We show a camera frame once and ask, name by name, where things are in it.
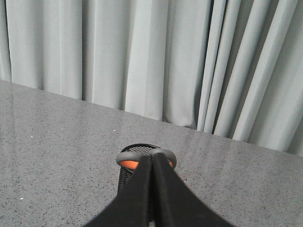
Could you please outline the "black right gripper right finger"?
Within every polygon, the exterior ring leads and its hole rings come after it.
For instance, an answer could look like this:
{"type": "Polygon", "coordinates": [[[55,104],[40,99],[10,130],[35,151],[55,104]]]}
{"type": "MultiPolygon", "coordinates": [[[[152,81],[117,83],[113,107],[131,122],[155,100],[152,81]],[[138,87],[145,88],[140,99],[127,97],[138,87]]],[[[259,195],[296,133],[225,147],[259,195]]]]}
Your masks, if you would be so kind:
{"type": "Polygon", "coordinates": [[[191,192],[162,153],[152,155],[151,196],[156,227],[233,226],[191,192]]]}

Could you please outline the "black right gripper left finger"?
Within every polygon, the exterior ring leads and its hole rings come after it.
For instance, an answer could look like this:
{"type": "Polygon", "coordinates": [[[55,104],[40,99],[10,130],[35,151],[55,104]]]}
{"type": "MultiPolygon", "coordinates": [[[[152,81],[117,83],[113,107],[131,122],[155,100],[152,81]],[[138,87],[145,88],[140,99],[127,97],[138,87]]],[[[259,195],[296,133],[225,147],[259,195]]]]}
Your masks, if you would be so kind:
{"type": "Polygon", "coordinates": [[[86,227],[147,227],[151,158],[143,156],[123,190],[86,227]]]}

